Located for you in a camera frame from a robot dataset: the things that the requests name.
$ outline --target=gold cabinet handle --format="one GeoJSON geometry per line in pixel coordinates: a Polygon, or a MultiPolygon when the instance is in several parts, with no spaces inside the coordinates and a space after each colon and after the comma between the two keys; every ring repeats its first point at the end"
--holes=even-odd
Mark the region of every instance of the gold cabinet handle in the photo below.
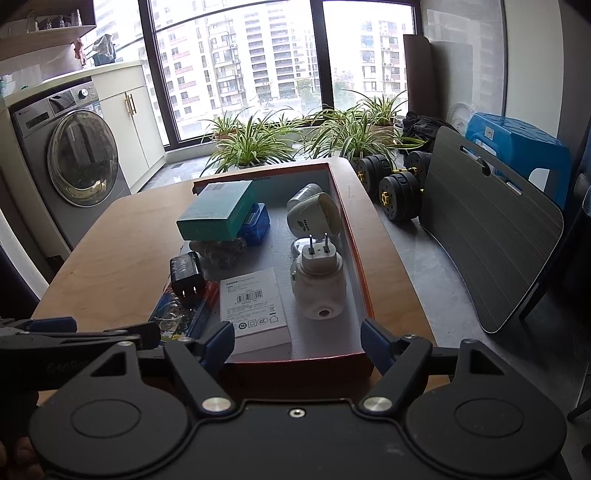
{"type": "Polygon", "coordinates": [[[129,94],[129,98],[131,100],[131,106],[132,106],[132,110],[134,111],[134,114],[138,113],[138,111],[135,109],[134,96],[129,94]]]}
{"type": "Polygon", "coordinates": [[[127,95],[127,92],[125,92],[125,106],[127,107],[127,113],[133,116],[134,111],[131,108],[131,102],[129,101],[129,96],[127,95]]]}

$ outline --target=washing machine door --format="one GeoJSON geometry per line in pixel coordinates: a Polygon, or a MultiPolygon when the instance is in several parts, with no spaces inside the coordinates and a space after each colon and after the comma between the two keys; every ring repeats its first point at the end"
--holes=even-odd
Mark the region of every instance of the washing machine door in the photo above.
{"type": "Polygon", "coordinates": [[[109,125],[94,112],[76,110],[57,124],[47,148],[57,192],[72,205],[92,207],[115,186],[119,161],[109,125]]]}

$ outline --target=black charger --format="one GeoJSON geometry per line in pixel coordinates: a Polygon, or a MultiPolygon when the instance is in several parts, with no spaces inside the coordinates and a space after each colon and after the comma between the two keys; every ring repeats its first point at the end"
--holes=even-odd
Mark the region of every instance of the black charger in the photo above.
{"type": "Polygon", "coordinates": [[[170,286],[184,306],[194,303],[205,288],[205,277],[197,252],[170,259],[170,286]]]}

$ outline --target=chair leg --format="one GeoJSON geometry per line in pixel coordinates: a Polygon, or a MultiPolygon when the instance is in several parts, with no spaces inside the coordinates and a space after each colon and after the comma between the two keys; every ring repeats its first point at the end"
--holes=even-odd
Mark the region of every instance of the chair leg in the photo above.
{"type": "Polygon", "coordinates": [[[568,413],[566,419],[568,421],[573,421],[579,415],[591,410],[591,397],[581,403],[581,396],[583,395],[583,390],[585,389],[585,385],[587,384],[587,378],[591,375],[589,373],[589,362],[587,362],[587,366],[585,367],[585,375],[583,377],[583,383],[581,384],[581,389],[579,390],[579,395],[577,396],[577,403],[574,404],[574,408],[568,413]]]}

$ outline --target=spider plant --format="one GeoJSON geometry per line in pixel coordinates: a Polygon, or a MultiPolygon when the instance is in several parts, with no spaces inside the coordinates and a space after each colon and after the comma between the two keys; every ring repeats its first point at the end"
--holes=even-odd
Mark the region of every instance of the spider plant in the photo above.
{"type": "Polygon", "coordinates": [[[236,115],[232,115],[231,112],[224,112],[222,116],[207,120],[212,125],[214,139],[220,140],[227,138],[229,134],[235,133],[242,126],[242,122],[238,117],[243,111],[240,110],[236,115]]]}
{"type": "Polygon", "coordinates": [[[350,162],[367,155],[382,154],[393,163],[396,156],[394,149],[412,150],[424,143],[415,138],[401,137],[396,130],[379,133],[373,131],[369,111],[360,113],[358,109],[349,109],[345,112],[327,113],[333,118],[325,120],[304,140],[303,151],[311,158],[330,157],[333,153],[338,153],[350,162]],[[388,136],[388,145],[384,143],[384,135],[388,136]]]}
{"type": "Polygon", "coordinates": [[[369,112],[371,123],[378,127],[393,127],[396,122],[396,117],[401,110],[401,108],[399,108],[400,105],[407,101],[404,100],[403,102],[397,103],[400,96],[406,92],[406,90],[403,90],[393,98],[386,97],[384,94],[382,94],[381,97],[371,98],[361,92],[356,92],[355,90],[348,91],[357,93],[363,97],[358,102],[358,106],[369,112]]]}
{"type": "Polygon", "coordinates": [[[239,126],[227,138],[218,140],[218,146],[210,157],[201,175],[213,166],[216,173],[227,172],[230,168],[256,167],[264,163],[283,163],[293,161],[294,150],[278,139],[294,131],[293,127],[270,126],[270,112],[262,119],[254,116],[245,125],[239,126]]]}

